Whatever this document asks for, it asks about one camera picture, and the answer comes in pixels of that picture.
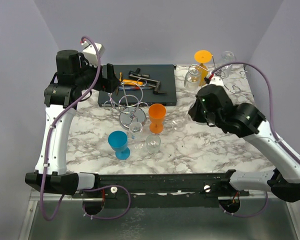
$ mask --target marble tabletop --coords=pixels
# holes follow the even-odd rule
[[[190,174],[218,173],[229,169],[245,172],[268,171],[274,166],[255,147],[221,129],[198,125],[188,121],[181,131],[171,127],[172,120],[184,118],[195,101],[195,93],[184,88],[187,66],[177,66],[175,85],[177,105],[166,107],[164,130],[160,134],[161,146],[157,154],[149,154],[146,147],[130,147],[130,157],[118,160],[108,144],[108,136],[116,130],[124,131],[119,123],[119,112],[98,106],[98,92],[78,105],[73,118],[67,149],[67,170],[99,174]],[[243,76],[242,68],[232,70],[230,77]],[[246,79],[226,79],[231,88],[236,84],[241,92],[228,92],[234,104],[254,103]],[[148,116],[148,108],[142,108]],[[150,121],[147,120],[143,136],[146,139]]]

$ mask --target purple cable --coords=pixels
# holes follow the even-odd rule
[[[219,206],[220,206],[220,208],[223,210],[223,212],[225,214],[228,214],[228,215],[230,215],[232,217],[236,217],[236,218],[252,218],[252,217],[255,217],[257,215],[262,214],[266,210],[266,208],[268,206],[268,203],[269,203],[268,193],[265,192],[265,203],[264,203],[262,209],[260,211],[256,212],[256,213],[253,213],[253,214],[249,214],[249,215],[234,214],[234,213],[226,211],[220,204],[219,204]]]
[[[288,153],[288,155],[290,155],[291,158],[293,158],[298,164],[300,164],[299,157],[297,157],[282,141],[280,141],[280,138],[278,137],[278,135],[275,131],[273,95],[272,95],[272,89],[271,89],[271,86],[270,86],[270,82],[269,82],[267,76],[258,67],[254,66],[253,64],[245,63],[245,62],[241,62],[241,61],[233,61],[233,62],[223,64],[223,65],[217,67],[216,69],[214,69],[211,72],[211,74],[214,74],[216,71],[222,69],[223,67],[228,66],[228,65],[232,65],[232,64],[242,64],[242,65],[250,66],[250,67],[254,68],[255,70],[257,70],[262,75],[262,77],[264,78],[265,83],[268,87],[268,92],[269,92],[269,111],[270,111],[269,124],[270,124],[270,130],[272,132],[272,135],[273,135],[274,139],[277,141],[277,143]]]
[[[88,36],[83,36],[81,38],[81,41],[84,42],[86,40],[88,40],[92,46],[94,47],[95,53],[96,53],[96,58],[98,60],[98,66],[97,66],[97,70],[96,70],[96,74],[95,74],[95,78],[91,84],[91,86],[82,94],[81,97],[79,97],[77,100],[75,100],[73,103],[71,103],[66,109],[64,109],[56,118],[55,120],[51,123],[51,126],[55,126],[56,123],[58,122],[58,120],[69,110],[71,109],[73,106],[75,106],[76,104],[78,104],[86,95],[88,95],[88,93],[94,88],[94,86],[96,85],[98,78],[99,78],[99,74],[100,74],[100,70],[101,70],[101,59],[100,59],[100,54],[98,51],[97,46],[95,45],[95,42],[93,40],[91,40],[90,37]],[[45,143],[45,152],[44,152],[44,164],[48,163],[48,153],[49,153],[49,146],[50,146],[50,140],[51,140],[51,135],[52,135],[52,131],[54,128],[50,128],[46,137],[46,143]],[[41,210],[41,214],[43,216],[43,218],[47,221],[52,221],[61,204],[62,199],[64,198],[65,195],[62,195],[58,201],[58,204],[53,212],[53,214],[51,215],[51,217],[47,216],[46,210],[45,210],[45,206],[44,206],[44,192],[45,192],[45,183],[46,183],[46,176],[47,176],[47,167],[45,166],[43,168],[43,174],[42,174],[42,182],[41,182],[41,187],[40,187],[40,210]]]
[[[130,205],[131,205],[131,196],[130,196],[130,193],[129,193],[129,191],[125,187],[120,186],[120,185],[108,185],[108,186],[103,186],[103,187],[99,187],[99,188],[96,188],[96,189],[85,189],[84,191],[85,192],[95,192],[95,191],[100,191],[102,189],[108,189],[108,188],[112,188],[112,187],[121,188],[121,189],[125,190],[126,194],[128,195],[128,206],[126,207],[126,209],[124,210],[123,213],[121,213],[121,214],[119,214],[117,216],[111,216],[111,217],[89,215],[86,212],[85,205],[83,205],[82,210],[84,211],[84,214],[87,215],[90,218],[101,219],[101,220],[114,220],[114,219],[121,218],[123,215],[125,215],[129,211]]]

